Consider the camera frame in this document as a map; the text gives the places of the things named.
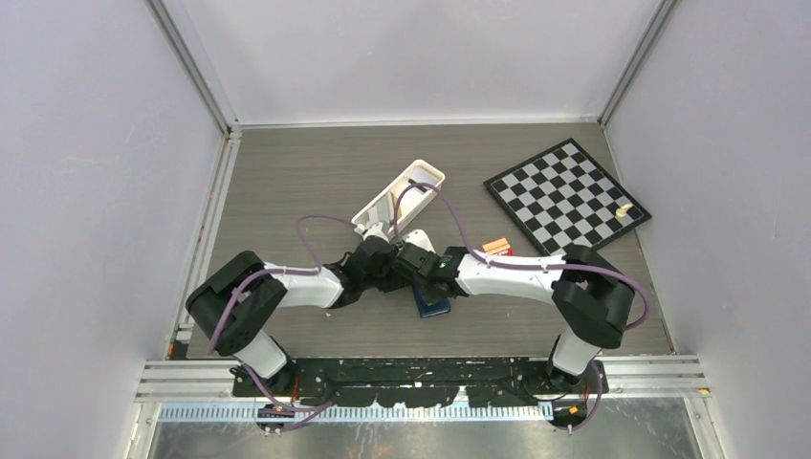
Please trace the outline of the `blue card holder wallet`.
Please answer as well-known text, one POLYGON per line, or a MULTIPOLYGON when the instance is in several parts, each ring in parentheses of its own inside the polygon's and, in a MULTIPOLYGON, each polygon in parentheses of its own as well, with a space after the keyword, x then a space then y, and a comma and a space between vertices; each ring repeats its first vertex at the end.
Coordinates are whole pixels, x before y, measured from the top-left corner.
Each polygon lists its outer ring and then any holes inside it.
POLYGON ((416 287, 412 287, 412 293, 418 314, 422 319, 437 317, 451 311, 451 304, 447 298, 435 303, 427 303, 416 287))

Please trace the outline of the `white plastic tray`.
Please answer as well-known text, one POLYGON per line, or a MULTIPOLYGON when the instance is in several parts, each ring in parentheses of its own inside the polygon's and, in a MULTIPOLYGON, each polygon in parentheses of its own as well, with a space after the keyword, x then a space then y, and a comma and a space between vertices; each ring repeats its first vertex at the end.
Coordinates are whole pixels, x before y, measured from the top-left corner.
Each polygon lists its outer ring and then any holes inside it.
MULTIPOLYGON (((413 161, 407 166, 388 186, 386 186, 374 199, 366 204, 355 216, 352 217, 351 222, 355 226, 355 233, 360 234, 360 225, 367 226, 374 224, 370 222, 369 210, 373 207, 379 197, 386 191, 393 191, 399 194, 399 200, 396 208, 402 208, 401 217, 397 222, 400 233, 405 231, 405 227, 411 223, 414 218, 437 196, 437 193, 430 187, 426 187, 424 183, 410 184, 408 177, 410 172, 415 167, 422 167, 432 170, 434 174, 442 177, 442 182, 436 188, 441 189, 445 180, 446 174, 440 171, 433 165, 421 159, 413 161)), ((393 229, 388 228, 388 237, 391 238, 394 234, 393 229)))

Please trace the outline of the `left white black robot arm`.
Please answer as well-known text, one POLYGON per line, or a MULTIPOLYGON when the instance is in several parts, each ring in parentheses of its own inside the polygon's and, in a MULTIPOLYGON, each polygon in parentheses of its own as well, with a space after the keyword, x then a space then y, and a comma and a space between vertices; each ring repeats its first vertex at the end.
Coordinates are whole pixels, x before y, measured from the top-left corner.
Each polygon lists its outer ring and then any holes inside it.
POLYGON ((393 271, 399 247, 377 236, 364 239, 340 261, 319 269, 276 266, 242 251, 197 287, 186 311, 213 351, 249 366, 268 394, 285 394, 294 380, 290 357, 263 331, 281 308, 338 309, 368 290, 391 292, 406 283, 393 271))

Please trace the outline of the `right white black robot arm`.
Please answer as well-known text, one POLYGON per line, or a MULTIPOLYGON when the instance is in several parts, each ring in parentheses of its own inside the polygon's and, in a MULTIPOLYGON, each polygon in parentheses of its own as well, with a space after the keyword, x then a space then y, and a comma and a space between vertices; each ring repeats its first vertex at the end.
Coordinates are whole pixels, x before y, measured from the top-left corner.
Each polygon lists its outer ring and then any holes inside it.
POLYGON ((555 341, 545 375, 563 393, 583 381, 600 351, 621 345, 635 297, 630 280, 585 246, 559 255, 521 257, 465 247, 438 254, 406 243, 392 270, 430 301, 504 295, 555 306, 566 327, 555 341))

